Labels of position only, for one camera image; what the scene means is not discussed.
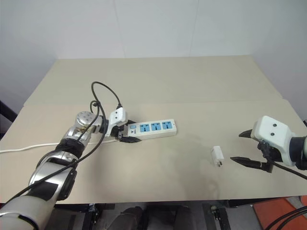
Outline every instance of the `orange floor mat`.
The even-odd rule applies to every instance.
[[[295,208],[284,198],[254,204],[254,209],[263,229],[278,217],[295,210]],[[278,222],[271,229],[276,230],[281,223],[282,221]],[[307,230],[307,219],[304,216],[297,217],[287,223],[287,225],[283,227],[283,230]]]

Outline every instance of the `floor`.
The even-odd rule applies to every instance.
[[[203,203],[210,205],[221,206],[218,201],[185,201],[185,202],[159,202],[159,205],[183,205],[188,206],[195,218],[197,230],[206,230],[206,222],[204,219],[204,212],[202,209]],[[140,206],[145,209],[147,205],[155,203],[117,203],[114,210],[104,210],[102,216],[94,226],[93,230],[106,230],[112,221],[129,207]],[[241,206],[236,208],[226,208],[230,227],[232,230],[261,230],[257,216],[252,206]],[[216,229],[220,230],[218,222],[216,222]]]

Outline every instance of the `power strip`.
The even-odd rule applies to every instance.
[[[174,136],[177,133],[173,119],[148,121],[128,125],[128,137],[141,140]]]

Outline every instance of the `white cable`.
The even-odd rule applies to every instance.
[[[106,140],[106,141],[103,141],[102,143],[103,144],[106,144],[106,143],[111,143],[111,142],[115,142],[117,140]],[[7,149],[7,150],[0,150],[0,153],[5,153],[5,152],[19,152],[19,151],[24,151],[24,150],[29,150],[29,149],[33,149],[33,148],[37,148],[37,147],[43,147],[43,146],[50,146],[50,145],[58,145],[59,143],[45,143],[45,144],[38,144],[38,145],[31,145],[31,146],[28,146],[28,147],[24,147],[24,148],[21,148],[21,149]]]

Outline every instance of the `beige table surface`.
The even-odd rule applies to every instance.
[[[251,56],[58,60],[25,102],[87,104],[90,84],[111,87],[123,104],[281,99]],[[97,86],[104,103],[114,96]]]
[[[114,105],[104,107],[108,114],[114,109]],[[173,118],[178,133],[139,143],[113,142],[101,146],[79,164],[71,195],[60,203],[240,199],[307,192],[304,180],[291,173],[278,168],[267,173],[229,159],[244,156],[264,160],[257,150],[257,142],[238,137],[263,115],[288,124],[298,135],[307,134],[286,100],[127,103],[125,108],[129,118],[138,122]],[[0,148],[58,142],[73,124],[76,114],[87,109],[88,104],[25,106],[0,142]],[[215,145],[222,147],[225,156],[221,168],[212,163],[210,150]],[[38,160],[52,149],[41,147],[0,154],[1,202],[27,186]]]

